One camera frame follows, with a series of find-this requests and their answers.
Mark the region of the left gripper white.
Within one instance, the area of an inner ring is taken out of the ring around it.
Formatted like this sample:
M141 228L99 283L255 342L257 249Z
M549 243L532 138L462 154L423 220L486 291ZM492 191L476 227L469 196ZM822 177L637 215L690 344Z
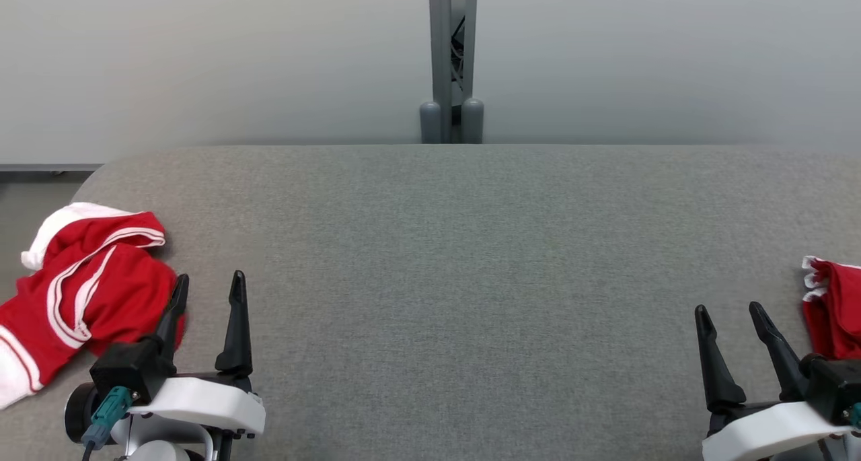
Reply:
M176 277L172 294L153 333L159 341L161 354L174 354L182 339L184 326L181 323L189 288L187 274ZM221 374L249 376L253 372L253 357L243 271L236 270L233 274L228 302L230 314L225 342L215 361L215 369ZM209 428L254 435L262 435L266 428L266 410L256 394L194 376L167 379L151 402L133 406L128 414L132 428L172 440L191 440L206 434Z

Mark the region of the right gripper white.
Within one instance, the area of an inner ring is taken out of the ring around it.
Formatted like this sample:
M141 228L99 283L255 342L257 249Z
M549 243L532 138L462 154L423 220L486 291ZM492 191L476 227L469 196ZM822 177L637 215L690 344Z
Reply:
M771 458L832 435L848 435L853 425L836 425L804 401L808 378L800 371L800 359L759 302L750 302L749 313L757 337L767 347L777 375L781 403L733 421L702 442L704 460L759 460ZM747 397L732 378L720 348L717 331L704 305L695 308L695 323L702 386L708 411L741 408Z

